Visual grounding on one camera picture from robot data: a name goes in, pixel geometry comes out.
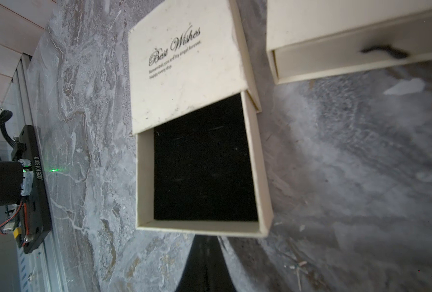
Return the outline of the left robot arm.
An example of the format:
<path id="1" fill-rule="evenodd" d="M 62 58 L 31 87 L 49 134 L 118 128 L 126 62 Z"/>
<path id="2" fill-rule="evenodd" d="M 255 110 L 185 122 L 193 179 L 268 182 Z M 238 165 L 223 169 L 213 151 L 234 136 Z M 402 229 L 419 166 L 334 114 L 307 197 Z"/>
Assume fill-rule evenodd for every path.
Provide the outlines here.
<path id="1" fill-rule="evenodd" d="M 21 200 L 23 166 L 19 162 L 0 161 L 0 206 Z"/>

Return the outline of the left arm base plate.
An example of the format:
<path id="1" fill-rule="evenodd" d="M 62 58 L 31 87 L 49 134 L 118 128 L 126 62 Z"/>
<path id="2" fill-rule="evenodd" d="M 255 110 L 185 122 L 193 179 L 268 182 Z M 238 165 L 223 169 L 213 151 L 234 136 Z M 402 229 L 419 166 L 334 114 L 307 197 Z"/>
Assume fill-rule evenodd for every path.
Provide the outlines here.
<path id="1" fill-rule="evenodd" d="M 52 231 L 51 212 L 46 192 L 43 165 L 35 128 L 25 125 L 11 153 L 23 167 L 21 183 L 21 248 L 32 253 Z"/>

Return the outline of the small cream jewelry box front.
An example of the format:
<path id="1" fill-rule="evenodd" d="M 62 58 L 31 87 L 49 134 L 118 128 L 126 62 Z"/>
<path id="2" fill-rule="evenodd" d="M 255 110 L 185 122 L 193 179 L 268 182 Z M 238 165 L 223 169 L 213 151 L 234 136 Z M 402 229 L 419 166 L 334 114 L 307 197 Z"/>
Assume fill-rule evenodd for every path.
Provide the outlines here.
<path id="1" fill-rule="evenodd" d="M 164 1 L 128 33 L 136 228 L 266 237 L 262 107 L 235 1 Z"/>

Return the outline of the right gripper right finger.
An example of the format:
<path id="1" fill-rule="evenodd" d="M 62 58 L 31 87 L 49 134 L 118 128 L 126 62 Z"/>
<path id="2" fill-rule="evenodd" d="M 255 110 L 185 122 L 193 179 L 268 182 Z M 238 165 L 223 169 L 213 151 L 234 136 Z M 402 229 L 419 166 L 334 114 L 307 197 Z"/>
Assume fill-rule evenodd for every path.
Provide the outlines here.
<path id="1" fill-rule="evenodd" d="M 208 291 L 236 292 L 217 237 L 208 237 Z"/>

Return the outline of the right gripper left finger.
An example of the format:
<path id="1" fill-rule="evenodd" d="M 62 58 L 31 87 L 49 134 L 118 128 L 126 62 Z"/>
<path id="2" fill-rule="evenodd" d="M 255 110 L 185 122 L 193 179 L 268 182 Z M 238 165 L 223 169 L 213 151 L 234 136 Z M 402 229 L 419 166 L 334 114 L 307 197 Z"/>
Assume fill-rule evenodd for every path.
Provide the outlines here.
<path id="1" fill-rule="evenodd" d="M 176 292 L 209 292 L 207 236 L 195 236 Z"/>

